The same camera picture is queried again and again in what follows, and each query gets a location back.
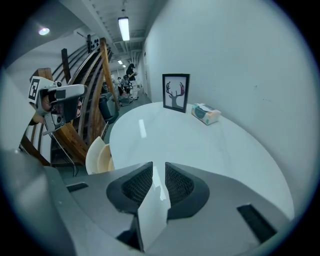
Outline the brown wooden staircase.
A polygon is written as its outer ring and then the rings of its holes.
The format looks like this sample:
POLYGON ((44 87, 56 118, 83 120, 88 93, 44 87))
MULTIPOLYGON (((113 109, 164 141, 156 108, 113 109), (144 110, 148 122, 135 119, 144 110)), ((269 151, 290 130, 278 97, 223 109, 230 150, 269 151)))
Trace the brown wooden staircase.
POLYGON ((115 95, 109 67, 113 52, 105 38, 100 38, 99 43, 91 53, 87 52, 87 43, 71 54, 64 48, 61 51, 62 63, 54 71, 39 68, 34 73, 52 81, 59 80, 67 86, 87 86, 78 118, 52 135, 42 135, 46 129, 44 124, 28 128, 27 131, 32 133, 30 137, 23 135, 21 147, 45 166, 84 166, 90 145, 108 127, 99 109, 99 101, 104 83, 115 95))

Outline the patterned tissue box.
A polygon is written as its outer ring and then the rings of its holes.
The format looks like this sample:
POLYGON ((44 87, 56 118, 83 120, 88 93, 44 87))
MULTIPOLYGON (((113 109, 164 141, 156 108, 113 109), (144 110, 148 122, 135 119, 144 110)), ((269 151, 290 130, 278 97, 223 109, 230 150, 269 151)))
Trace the patterned tissue box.
POLYGON ((193 104, 191 114, 207 126, 218 122, 221 116, 219 110, 204 103, 193 104))

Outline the person's left forearm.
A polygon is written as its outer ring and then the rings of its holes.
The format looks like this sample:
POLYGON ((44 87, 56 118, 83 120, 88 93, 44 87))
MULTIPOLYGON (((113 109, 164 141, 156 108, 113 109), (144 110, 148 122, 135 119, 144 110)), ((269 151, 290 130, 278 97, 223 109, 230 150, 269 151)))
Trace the person's left forearm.
POLYGON ((29 122, 30 126, 34 126, 37 124, 44 124, 45 123, 45 119, 43 116, 39 115, 38 113, 35 113, 31 119, 31 121, 29 122))

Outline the black framed deer picture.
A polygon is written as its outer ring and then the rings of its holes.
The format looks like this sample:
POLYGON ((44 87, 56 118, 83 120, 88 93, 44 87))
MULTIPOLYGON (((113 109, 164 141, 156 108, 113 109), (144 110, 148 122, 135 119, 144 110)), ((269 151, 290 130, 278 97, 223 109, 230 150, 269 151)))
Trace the black framed deer picture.
POLYGON ((162 74, 163 107, 185 113, 187 110, 190 74, 162 74))

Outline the white curved desk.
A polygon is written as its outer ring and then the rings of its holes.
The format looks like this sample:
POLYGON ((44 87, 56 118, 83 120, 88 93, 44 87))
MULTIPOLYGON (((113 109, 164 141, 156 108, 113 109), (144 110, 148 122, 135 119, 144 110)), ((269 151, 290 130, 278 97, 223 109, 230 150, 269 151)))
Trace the white curved desk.
POLYGON ((152 162, 156 184, 165 163, 176 163, 236 179, 278 207, 292 220, 295 210, 285 177, 268 151, 225 117, 206 125, 191 113, 164 108, 161 102, 136 107, 113 125, 109 146, 116 169, 152 162))

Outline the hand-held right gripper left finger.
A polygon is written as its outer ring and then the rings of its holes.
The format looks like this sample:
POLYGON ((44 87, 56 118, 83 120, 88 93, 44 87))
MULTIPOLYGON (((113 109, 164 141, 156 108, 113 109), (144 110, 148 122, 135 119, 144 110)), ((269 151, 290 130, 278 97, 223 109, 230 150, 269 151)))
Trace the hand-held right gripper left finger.
POLYGON ((71 238, 71 256, 146 256, 138 208, 152 176, 152 162, 66 180, 52 168, 51 196, 71 238))

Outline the person's left hand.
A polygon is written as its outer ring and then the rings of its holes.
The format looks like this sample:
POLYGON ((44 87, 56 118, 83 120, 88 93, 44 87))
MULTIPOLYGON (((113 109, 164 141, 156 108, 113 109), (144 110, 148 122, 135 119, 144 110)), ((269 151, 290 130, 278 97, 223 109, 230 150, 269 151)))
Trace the person's left hand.
POLYGON ((50 112, 52 109, 52 102, 56 100, 55 94, 49 93, 42 97, 41 106, 45 112, 50 112))

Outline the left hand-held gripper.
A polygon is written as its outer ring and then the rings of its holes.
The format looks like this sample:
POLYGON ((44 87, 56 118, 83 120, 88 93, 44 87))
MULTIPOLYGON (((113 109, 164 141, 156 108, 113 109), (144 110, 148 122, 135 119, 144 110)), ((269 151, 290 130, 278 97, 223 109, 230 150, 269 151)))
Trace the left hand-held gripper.
POLYGON ((81 97, 87 93, 84 84, 62 85, 61 81, 52 81, 41 76, 31 78, 28 102, 35 108, 35 112, 44 117, 47 135, 62 128, 65 124, 78 118, 81 114, 81 97), (47 94, 55 94, 55 101, 51 103, 50 112, 42 108, 42 98, 47 94))

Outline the small round dark object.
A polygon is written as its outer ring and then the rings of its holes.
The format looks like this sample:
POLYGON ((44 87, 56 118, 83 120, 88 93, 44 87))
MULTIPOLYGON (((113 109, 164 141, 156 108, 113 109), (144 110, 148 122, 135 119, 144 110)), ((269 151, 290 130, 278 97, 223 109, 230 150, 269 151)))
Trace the small round dark object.
POLYGON ((165 166, 153 166, 152 183, 138 208, 138 222, 143 251, 147 252, 167 226, 171 208, 169 192, 165 185, 165 166))

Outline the long ceiling tube light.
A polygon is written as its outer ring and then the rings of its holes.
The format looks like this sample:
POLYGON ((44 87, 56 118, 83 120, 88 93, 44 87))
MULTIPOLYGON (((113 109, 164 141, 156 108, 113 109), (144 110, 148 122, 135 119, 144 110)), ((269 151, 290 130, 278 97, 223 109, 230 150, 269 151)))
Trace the long ceiling tube light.
POLYGON ((123 41, 130 40, 129 18, 127 16, 118 18, 118 26, 123 41))

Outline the black bin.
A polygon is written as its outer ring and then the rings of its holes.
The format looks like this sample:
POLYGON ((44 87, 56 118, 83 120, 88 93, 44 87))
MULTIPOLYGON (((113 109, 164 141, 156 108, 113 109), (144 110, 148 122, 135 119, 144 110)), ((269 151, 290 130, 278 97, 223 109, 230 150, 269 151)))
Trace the black bin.
POLYGON ((99 98, 99 110, 102 114, 104 121, 112 124, 119 116, 119 111, 113 95, 110 92, 103 93, 99 98))

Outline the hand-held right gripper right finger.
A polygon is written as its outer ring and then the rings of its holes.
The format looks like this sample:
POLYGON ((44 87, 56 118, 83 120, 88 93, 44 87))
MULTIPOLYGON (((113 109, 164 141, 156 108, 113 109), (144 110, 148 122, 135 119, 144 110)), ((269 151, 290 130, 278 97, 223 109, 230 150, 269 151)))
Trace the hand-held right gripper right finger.
POLYGON ((290 220, 242 182, 165 163, 171 208, 149 256, 266 256, 290 220))

